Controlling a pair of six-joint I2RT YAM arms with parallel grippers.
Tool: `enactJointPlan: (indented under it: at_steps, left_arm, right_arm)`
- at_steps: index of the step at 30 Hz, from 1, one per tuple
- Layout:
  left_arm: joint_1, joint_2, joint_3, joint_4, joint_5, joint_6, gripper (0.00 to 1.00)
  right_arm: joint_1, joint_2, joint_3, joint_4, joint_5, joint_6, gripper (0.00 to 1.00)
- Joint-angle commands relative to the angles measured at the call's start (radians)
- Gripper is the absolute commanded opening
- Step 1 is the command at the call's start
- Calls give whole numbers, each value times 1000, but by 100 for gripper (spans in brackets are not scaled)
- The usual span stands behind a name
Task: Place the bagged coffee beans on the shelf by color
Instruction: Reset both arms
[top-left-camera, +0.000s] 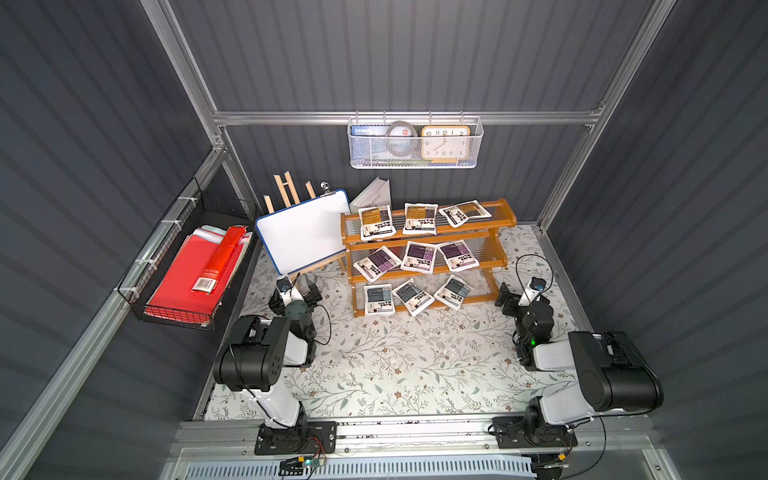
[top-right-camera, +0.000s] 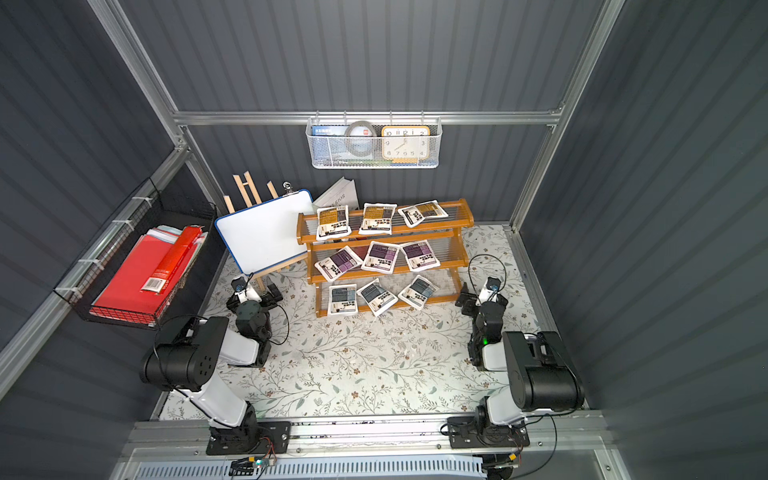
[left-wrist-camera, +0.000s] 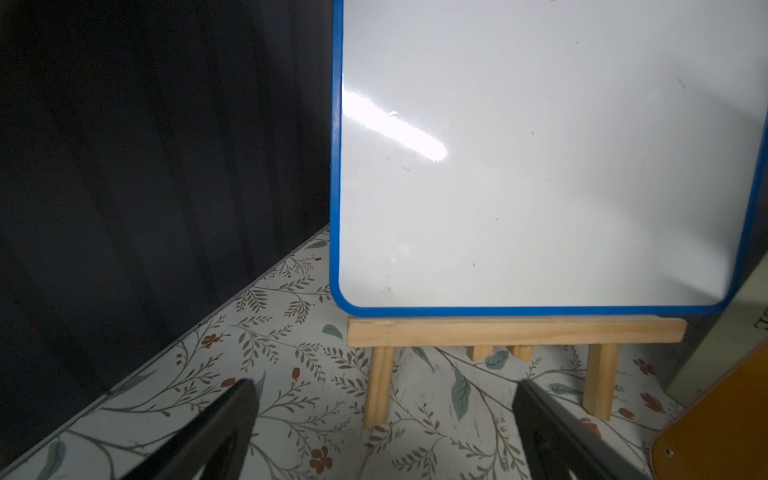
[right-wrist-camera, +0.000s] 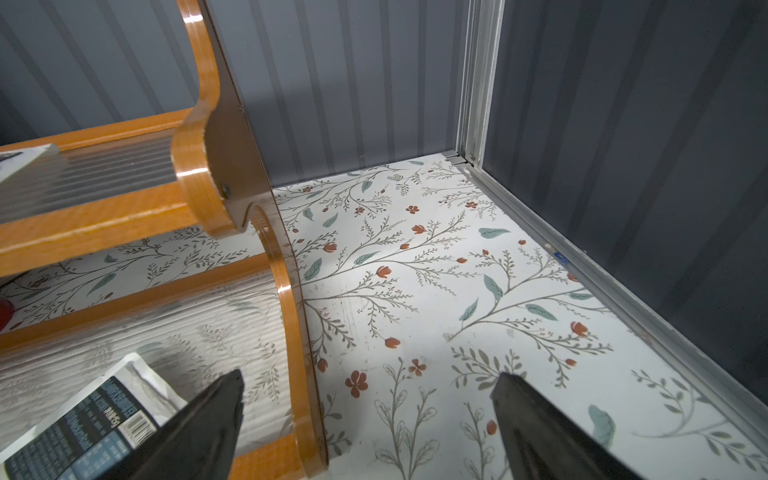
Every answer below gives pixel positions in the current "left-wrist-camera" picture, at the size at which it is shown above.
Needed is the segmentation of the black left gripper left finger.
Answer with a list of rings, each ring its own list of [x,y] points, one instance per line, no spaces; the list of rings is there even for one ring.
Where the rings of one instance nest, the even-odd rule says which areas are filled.
[[[250,379],[231,386],[126,479],[238,479],[258,414]]]

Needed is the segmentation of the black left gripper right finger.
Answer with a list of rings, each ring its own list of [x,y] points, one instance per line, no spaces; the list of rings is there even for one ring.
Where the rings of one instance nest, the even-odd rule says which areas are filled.
[[[518,384],[512,410],[532,479],[646,477],[535,382]]]

